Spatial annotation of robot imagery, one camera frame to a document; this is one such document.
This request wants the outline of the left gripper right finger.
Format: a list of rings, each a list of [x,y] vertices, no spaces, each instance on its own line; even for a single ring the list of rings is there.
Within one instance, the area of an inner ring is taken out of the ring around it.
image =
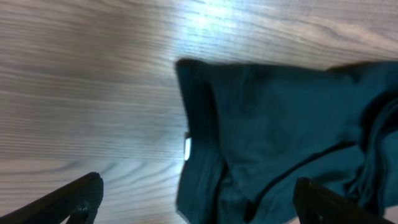
[[[393,224],[304,177],[295,184],[293,203],[301,224]]]

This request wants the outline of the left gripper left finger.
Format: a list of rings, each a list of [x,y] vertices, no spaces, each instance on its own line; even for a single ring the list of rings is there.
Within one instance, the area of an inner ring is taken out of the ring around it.
[[[1,224],[93,224],[101,205],[104,182],[90,172],[38,200],[1,217]]]

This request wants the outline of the black t-shirt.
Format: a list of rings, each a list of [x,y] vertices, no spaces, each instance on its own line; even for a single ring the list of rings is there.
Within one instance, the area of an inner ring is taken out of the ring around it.
[[[190,223],[285,223],[306,177],[376,215],[397,205],[397,63],[329,70],[176,64],[192,140]]]

